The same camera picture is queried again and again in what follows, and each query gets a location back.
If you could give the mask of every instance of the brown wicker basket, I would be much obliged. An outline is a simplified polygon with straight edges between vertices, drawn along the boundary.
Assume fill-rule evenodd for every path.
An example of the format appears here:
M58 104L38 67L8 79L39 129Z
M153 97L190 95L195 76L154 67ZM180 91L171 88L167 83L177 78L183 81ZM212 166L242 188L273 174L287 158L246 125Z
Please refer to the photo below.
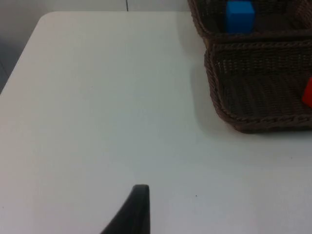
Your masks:
M251 0L256 16L249 34L228 34L225 14L228 0L188 0L198 33L213 43L312 38L311 0Z
M217 114L238 131L312 128L312 109L301 101L312 40L214 44L205 66Z

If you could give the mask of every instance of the woven pattern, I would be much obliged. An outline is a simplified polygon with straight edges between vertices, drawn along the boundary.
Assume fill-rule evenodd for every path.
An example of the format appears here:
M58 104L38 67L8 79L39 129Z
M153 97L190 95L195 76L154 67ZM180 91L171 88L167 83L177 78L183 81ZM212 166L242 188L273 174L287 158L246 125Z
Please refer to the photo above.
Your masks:
M312 37L312 1L252 0L256 12L253 32L226 33L225 14L228 0L188 0L198 33L213 43L263 41L266 39Z
M312 129L312 109L301 101L312 40L214 44L205 66L217 114L238 131Z

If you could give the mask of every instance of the basket compartment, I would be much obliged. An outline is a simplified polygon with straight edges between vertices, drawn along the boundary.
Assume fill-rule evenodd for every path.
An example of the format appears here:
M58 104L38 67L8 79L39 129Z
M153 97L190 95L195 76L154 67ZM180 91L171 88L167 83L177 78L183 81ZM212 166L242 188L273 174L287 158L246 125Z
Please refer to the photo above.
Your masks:
M312 41L213 45L205 55L218 115L241 132L312 128L301 101L312 76Z
M312 36L310 0L252 0L256 17L250 34L226 33L228 0L188 0L198 33L214 42L260 41Z

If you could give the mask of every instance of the red block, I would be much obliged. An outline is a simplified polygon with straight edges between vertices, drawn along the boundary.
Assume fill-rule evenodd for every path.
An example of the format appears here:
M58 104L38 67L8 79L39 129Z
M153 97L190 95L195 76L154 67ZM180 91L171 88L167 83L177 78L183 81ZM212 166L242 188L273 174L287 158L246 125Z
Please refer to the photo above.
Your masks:
M312 77L309 79L307 87L304 91L302 101L312 108Z

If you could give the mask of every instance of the blue cube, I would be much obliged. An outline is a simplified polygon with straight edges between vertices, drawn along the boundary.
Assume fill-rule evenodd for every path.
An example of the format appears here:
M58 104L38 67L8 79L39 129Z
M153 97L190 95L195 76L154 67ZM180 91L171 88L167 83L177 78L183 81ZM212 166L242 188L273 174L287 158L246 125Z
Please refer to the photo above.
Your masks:
M226 8L228 33L250 33L254 27L254 8L250 1L229 1Z

